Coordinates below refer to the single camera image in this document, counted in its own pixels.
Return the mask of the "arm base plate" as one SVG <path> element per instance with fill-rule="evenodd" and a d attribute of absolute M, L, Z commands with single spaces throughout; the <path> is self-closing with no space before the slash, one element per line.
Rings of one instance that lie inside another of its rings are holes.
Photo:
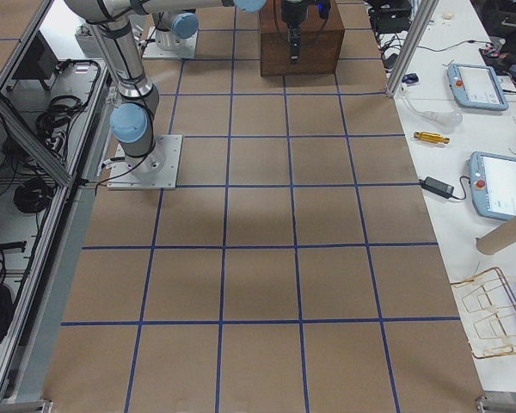
<path fill-rule="evenodd" d="M 176 188 L 181 157 L 182 136 L 157 135 L 154 151 L 140 164 L 138 160 L 126 157 L 121 144 L 117 144 L 115 156 L 124 160 L 113 163 L 112 179 L 107 181 L 111 190 L 154 190 Z"/>
<path fill-rule="evenodd" d="M 172 32 L 163 32 L 151 26 L 142 43 L 145 46 L 143 59 L 193 59 L 197 39 L 197 33 L 187 39 L 181 39 Z"/>

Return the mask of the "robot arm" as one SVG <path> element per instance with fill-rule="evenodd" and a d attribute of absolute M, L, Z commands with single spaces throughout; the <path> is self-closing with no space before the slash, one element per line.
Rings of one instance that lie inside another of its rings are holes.
<path fill-rule="evenodd" d="M 248 13 L 261 11 L 266 1 L 173 1 L 169 6 L 156 9 L 151 15 L 157 32 L 163 32 L 156 37 L 156 42 L 163 43 L 163 38 L 171 35 L 174 39 L 186 40 L 194 36 L 199 30 L 199 19 L 196 9 L 210 9 L 214 7 L 235 7 Z M 287 27 L 286 43 L 289 45 L 290 62 L 299 61 L 302 43 L 301 25 L 308 17 L 308 8 L 316 1 L 281 1 L 281 20 Z"/>
<path fill-rule="evenodd" d="M 67 6 L 94 30 L 108 69 L 115 75 L 122 103 L 113 110 L 111 133 L 124 151 L 126 167 L 140 178 L 152 176 L 164 165 L 157 148 L 153 120 L 158 91 L 147 77 L 128 18 L 131 13 L 145 15 L 141 1 L 68 1 Z"/>

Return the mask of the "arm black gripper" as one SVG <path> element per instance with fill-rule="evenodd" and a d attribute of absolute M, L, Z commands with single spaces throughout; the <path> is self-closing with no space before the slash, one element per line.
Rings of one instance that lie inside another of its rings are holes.
<path fill-rule="evenodd" d="M 287 39 L 290 48 L 290 62 L 299 61 L 301 47 L 300 25 L 307 19 L 308 5 L 305 1 L 281 1 L 281 19 L 288 27 Z"/>

